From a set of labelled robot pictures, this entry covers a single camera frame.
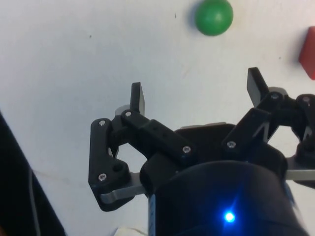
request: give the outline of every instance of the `screw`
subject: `screw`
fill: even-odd
[[[229,141],[229,142],[226,143],[226,145],[227,145],[228,148],[235,148],[236,142],[234,142],[234,141]]]
[[[303,102],[309,103],[310,102],[310,98],[309,97],[303,97]]]
[[[279,95],[276,94],[276,93],[273,93],[273,94],[271,95],[271,98],[272,98],[272,99],[278,99],[278,98],[279,98]]]
[[[101,121],[99,122],[99,125],[100,125],[100,126],[103,126],[104,124],[106,124],[106,121],[104,121],[104,120],[101,120]]]
[[[106,174],[100,174],[100,175],[98,176],[98,180],[99,180],[99,181],[104,181],[104,180],[106,180],[106,178],[107,178],[107,175],[106,175]]]
[[[190,153],[191,152],[191,147],[189,147],[189,146],[183,147],[183,152],[184,153]]]

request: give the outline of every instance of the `green ball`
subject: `green ball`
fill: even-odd
[[[233,9],[226,0],[204,0],[195,12],[195,24],[205,35],[225,32],[233,21]]]

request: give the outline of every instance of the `white surface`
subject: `white surface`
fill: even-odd
[[[315,1],[230,2],[231,28],[206,37],[191,25],[198,0],[2,0],[0,110],[70,236],[146,227],[145,197],[104,213],[87,183],[90,124],[112,118],[132,82],[142,82],[147,117],[172,129],[236,123],[252,106],[251,66],[292,97],[315,92],[297,63]],[[273,142],[295,151],[284,130]],[[133,171],[144,162],[128,147],[120,157]],[[315,235],[315,191],[292,190]]]

